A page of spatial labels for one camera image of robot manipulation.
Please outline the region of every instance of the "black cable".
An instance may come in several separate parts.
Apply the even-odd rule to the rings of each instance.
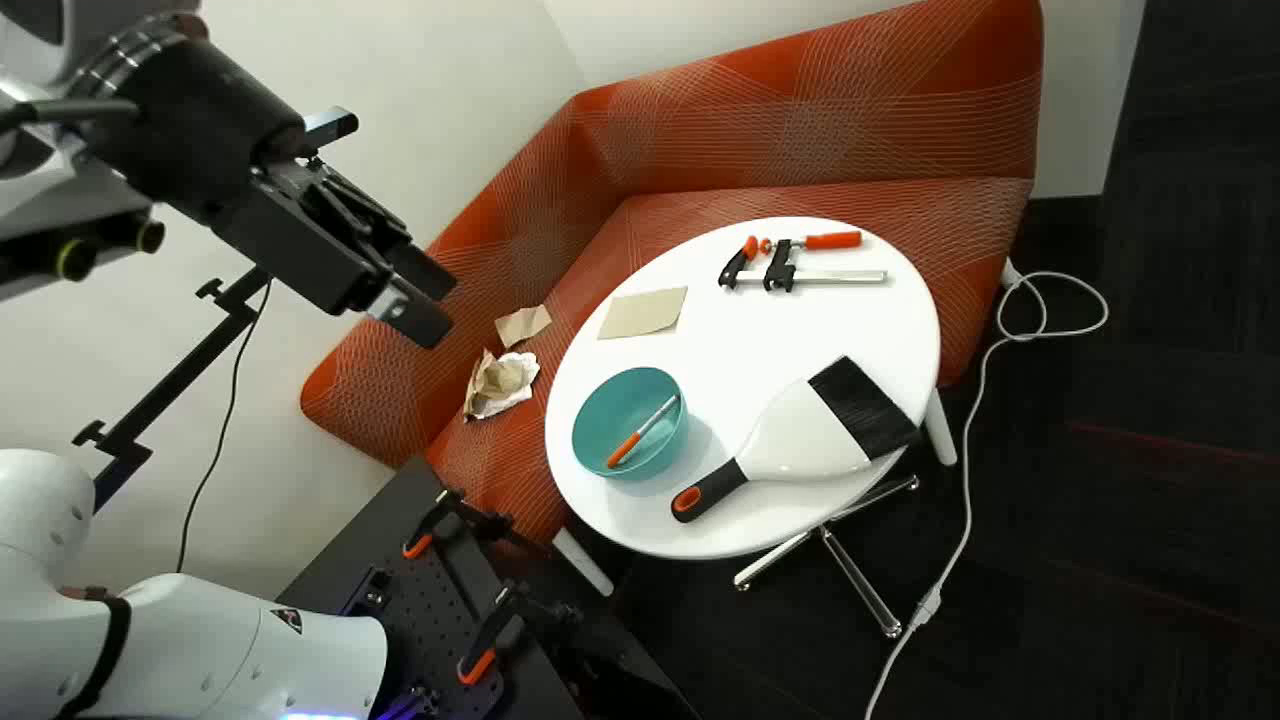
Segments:
[[[202,475],[202,483],[198,483],[198,491],[192,491],[192,501],[188,501],[188,516],[184,516],[184,532],[181,532],[181,539],[177,539],[177,564],[171,564],[171,573],[184,573],[184,570],[188,570],[192,520],[198,520],[202,497],[206,497],[216,463],[225,462],[227,430],[234,430],[237,401],[240,401],[240,366],[243,366],[249,339],[253,339],[258,325],[263,320],[268,306],[273,306],[273,283],[263,287],[263,299],[258,306],[258,320],[249,325],[249,334],[243,334],[243,339],[240,339],[240,349],[237,349],[237,359],[234,359],[234,394],[227,394],[225,423],[216,430],[216,445],[214,445],[208,469],[206,469],[206,475]]]
[[[141,107],[134,102],[35,102],[0,113],[0,132],[24,124],[88,124],[88,119],[134,119]]]

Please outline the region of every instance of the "dark carpet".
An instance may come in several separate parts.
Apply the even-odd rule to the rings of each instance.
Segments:
[[[1277,35],[1277,0],[1149,0],[1105,197],[1030,207],[1018,265],[1096,280],[1116,317],[994,366],[976,539],[885,720],[1280,718]],[[906,615],[959,529],[956,474],[916,463],[916,497],[840,523]],[[742,564],[600,551],[707,720],[861,718],[887,641],[817,545],[747,595]]]

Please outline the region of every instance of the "crumpled paper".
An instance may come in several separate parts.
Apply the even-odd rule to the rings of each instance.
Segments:
[[[505,358],[483,354],[469,378],[469,401],[465,401],[469,421],[480,423],[533,401],[536,374],[542,366],[533,354],[505,354]]]

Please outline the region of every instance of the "table leg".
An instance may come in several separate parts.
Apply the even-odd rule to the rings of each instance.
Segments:
[[[600,592],[613,595],[613,581],[603,577],[603,570],[577,545],[577,537],[567,537],[567,529],[561,529],[554,537],[554,550]]]
[[[956,469],[959,454],[956,454],[956,442],[952,442],[946,396],[937,390],[931,390],[928,408],[924,408],[924,431],[928,431],[928,445],[931,445],[937,462],[946,469]]]

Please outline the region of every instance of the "teal bowl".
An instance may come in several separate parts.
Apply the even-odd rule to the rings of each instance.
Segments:
[[[642,438],[633,458],[620,469],[609,469],[609,458],[663,403],[676,403]],[[682,383],[662,368],[628,368],[609,378],[571,421],[577,462],[609,480],[644,480],[682,458],[684,442],[684,396]]]

